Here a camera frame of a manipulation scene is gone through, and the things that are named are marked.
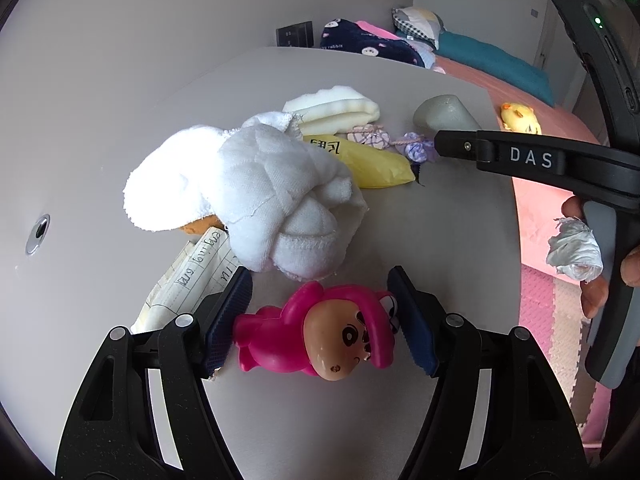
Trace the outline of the person's right hand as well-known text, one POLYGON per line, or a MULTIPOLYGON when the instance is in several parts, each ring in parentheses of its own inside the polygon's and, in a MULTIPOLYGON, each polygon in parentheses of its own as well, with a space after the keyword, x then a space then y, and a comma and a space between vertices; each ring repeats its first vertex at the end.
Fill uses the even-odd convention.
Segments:
MULTIPOLYGON (((582 201, 573 196, 566 200, 561 208, 562 215, 567 218, 582 220, 582 201)), ((622 262, 620 276, 627 286, 638 288, 640 284, 640 255, 639 248, 634 248, 622 262)), ((586 318, 594 318, 604 307, 608 299, 608 281, 602 275, 591 282, 581 282, 580 302, 582 312, 586 318)))

